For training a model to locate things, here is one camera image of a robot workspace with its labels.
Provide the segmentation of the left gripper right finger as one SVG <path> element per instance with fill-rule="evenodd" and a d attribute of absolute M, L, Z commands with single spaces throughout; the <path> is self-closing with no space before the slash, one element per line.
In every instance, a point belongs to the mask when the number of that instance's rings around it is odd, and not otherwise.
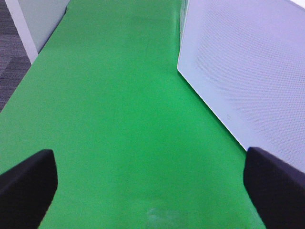
<path fill-rule="evenodd" d="M 305 227 L 305 175 L 283 160 L 258 148 L 246 153 L 243 183 L 268 229 Z"/>

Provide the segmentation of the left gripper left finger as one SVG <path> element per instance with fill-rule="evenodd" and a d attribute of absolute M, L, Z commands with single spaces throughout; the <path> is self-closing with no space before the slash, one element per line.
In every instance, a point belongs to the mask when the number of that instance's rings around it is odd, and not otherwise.
<path fill-rule="evenodd" d="M 0 176 L 0 227 L 37 229 L 58 187 L 54 152 L 41 150 Z"/>

